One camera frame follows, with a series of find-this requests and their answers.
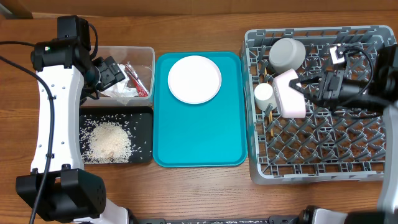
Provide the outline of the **white cup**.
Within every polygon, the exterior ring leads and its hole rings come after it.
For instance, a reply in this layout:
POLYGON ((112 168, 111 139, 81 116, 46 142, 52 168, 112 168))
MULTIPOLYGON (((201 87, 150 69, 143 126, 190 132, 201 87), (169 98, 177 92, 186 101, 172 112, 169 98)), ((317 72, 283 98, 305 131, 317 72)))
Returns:
POLYGON ((255 87, 254 98, 257 107, 262 111, 266 111, 268 106, 272 109, 277 108, 273 87, 268 83, 260 83, 255 87))

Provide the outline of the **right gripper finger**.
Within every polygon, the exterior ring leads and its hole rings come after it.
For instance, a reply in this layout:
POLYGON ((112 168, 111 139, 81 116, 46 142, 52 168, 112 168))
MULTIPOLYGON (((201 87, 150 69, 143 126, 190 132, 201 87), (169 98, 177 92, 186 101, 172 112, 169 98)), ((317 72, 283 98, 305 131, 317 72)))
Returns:
POLYGON ((291 87, 292 89, 294 89, 295 91, 301 93, 305 99, 311 101, 312 103, 316 104, 316 105, 321 105, 322 101, 319 99, 319 91, 309 91, 306 90, 304 88, 302 88, 301 86, 299 86, 298 82, 294 82, 294 81, 290 81, 289 82, 289 87, 291 87))
POLYGON ((323 75, 307 75, 305 77, 300 77, 299 83, 303 85, 314 84, 314 83, 321 83, 324 79, 323 75))

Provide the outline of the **teal serving tray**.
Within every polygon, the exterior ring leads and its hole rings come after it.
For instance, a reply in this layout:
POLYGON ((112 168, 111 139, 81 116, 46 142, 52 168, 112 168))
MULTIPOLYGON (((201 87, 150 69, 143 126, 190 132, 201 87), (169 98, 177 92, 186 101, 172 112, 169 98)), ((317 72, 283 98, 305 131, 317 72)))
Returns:
POLYGON ((178 100, 168 87, 172 66, 187 52, 158 58, 154 81, 153 158, 162 167, 238 166, 248 154, 243 78, 232 52, 201 52, 221 72, 221 88, 206 103, 178 100))

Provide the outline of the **grey dishwasher rack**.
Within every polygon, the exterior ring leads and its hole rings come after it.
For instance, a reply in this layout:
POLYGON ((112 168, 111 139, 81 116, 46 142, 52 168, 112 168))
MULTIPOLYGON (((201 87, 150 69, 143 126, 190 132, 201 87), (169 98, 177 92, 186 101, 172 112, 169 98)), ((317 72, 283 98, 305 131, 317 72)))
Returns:
POLYGON ((381 118, 368 118, 370 113, 366 111, 339 110, 331 115, 307 102, 306 117, 286 119, 272 110, 274 137, 270 136, 271 110, 262 111, 256 106, 254 89, 273 81, 269 51, 282 38, 298 40, 305 46, 305 60, 297 71, 301 77, 332 68, 332 45, 356 44, 375 58, 379 49, 396 42, 393 30, 384 25, 247 31, 241 61, 252 181, 267 185, 381 180, 386 147, 384 124, 381 118))

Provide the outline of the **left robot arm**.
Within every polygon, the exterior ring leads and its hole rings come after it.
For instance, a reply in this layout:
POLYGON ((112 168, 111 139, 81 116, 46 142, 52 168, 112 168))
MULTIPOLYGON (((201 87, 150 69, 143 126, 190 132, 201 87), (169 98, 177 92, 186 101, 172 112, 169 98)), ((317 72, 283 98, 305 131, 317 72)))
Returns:
POLYGON ((79 37, 35 45, 39 132, 30 174, 17 177, 16 191, 47 222, 135 223, 128 209, 107 198, 102 178, 84 170, 79 106, 84 75, 93 66, 90 50, 90 41, 79 37))

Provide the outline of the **red sauce packet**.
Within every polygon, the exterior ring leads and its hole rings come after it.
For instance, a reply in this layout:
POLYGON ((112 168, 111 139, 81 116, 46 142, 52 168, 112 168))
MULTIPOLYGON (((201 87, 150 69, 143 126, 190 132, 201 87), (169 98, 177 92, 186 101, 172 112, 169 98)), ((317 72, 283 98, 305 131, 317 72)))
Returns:
POLYGON ((144 86, 144 84, 139 79, 138 74, 137 74, 136 70, 133 68, 133 66, 129 62, 127 64, 125 64, 125 66, 126 66, 125 72, 130 77, 133 84, 135 85, 138 95, 140 97, 149 96, 149 91, 147 90, 147 88, 144 86))

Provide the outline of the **white tissue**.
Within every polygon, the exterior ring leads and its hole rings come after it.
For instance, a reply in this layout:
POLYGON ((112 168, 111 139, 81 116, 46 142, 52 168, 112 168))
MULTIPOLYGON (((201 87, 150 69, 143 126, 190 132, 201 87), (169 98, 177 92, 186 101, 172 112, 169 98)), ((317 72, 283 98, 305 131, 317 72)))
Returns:
POLYGON ((125 72, 126 66, 124 64, 119 64, 119 68, 121 69, 125 79, 117 82, 106 90, 102 91, 101 94, 108 97, 136 97, 139 96, 136 88, 132 88, 128 86, 130 81, 129 76, 125 72))

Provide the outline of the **large white plate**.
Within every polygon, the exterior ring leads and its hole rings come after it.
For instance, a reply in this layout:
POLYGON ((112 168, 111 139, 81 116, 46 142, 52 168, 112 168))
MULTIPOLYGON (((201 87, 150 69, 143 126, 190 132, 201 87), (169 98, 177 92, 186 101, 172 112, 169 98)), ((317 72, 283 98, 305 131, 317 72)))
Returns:
POLYGON ((168 74, 168 87, 181 102, 198 105, 214 98, 222 84, 221 71, 212 60, 191 55, 175 62, 168 74))

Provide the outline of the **clear plastic bin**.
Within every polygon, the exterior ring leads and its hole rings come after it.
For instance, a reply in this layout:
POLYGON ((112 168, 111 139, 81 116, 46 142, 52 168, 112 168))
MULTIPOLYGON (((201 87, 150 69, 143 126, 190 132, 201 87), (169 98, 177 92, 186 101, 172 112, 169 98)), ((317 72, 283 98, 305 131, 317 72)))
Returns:
POLYGON ((122 95, 108 96, 99 95, 98 100, 88 98, 83 106, 152 106, 154 102, 154 80, 155 80, 155 51, 151 47, 136 46, 99 46, 97 56, 107 58, 112 56, 120 65, 131 65, 136 71, 138 78, 148 91, 148 95, 140 97, 136 92, 133 81, 125 83, 122 95))

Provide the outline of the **small pink plate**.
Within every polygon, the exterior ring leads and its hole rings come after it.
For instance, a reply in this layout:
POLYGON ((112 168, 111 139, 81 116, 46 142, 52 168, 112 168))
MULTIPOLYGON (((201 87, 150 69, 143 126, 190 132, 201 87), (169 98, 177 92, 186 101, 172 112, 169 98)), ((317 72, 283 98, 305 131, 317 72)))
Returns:
POLYGON ((289 86, 290 81, 296 78, 296 71, 290 69, 275 77, 272 83, 277 108, 283 118, 306 117, 304 96, 289 86))

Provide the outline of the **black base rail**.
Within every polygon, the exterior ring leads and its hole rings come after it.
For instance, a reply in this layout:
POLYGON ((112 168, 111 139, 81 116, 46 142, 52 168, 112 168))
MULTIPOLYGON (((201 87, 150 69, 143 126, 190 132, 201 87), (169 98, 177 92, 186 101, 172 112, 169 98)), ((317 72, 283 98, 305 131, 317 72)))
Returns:
POLYGON ((233 218, 233 219, 188 219, 166 220, 164 218, 137 219, 138 224, 299 224, 305 222, 295 215, 274 215, 267 218, 233 218))

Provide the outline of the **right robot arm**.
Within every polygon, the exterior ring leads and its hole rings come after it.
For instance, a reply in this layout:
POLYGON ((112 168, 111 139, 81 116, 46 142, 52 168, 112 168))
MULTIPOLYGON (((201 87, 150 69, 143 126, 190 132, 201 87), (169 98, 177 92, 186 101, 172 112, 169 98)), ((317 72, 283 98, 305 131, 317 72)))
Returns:
POLYGON ((299 223, 397 223, 397 45, 379 49, 376 60, 357 46, 338 44, 330 48, 333 64, 344 67, 350 56, 359 53, 368 60, 368 81, 349 79, 345 71, 338 70, 296 78, 289 86, 313 104, 331 111, 361 109, 370 113, 368 118, 382 116, 386 154, 377 209, 341 213, 309 205, 299 215, 299 223))

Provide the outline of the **grey bowl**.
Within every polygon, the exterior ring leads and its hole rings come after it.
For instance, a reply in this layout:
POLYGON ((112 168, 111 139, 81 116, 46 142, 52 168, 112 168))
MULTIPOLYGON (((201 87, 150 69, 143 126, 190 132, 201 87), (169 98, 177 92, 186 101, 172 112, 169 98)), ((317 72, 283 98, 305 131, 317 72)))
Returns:
POLYGON ((277 73, 297 70, 304 62, 306 49, 303 43, 291 38, 278 40, 269 51, 269 62, 277 73))

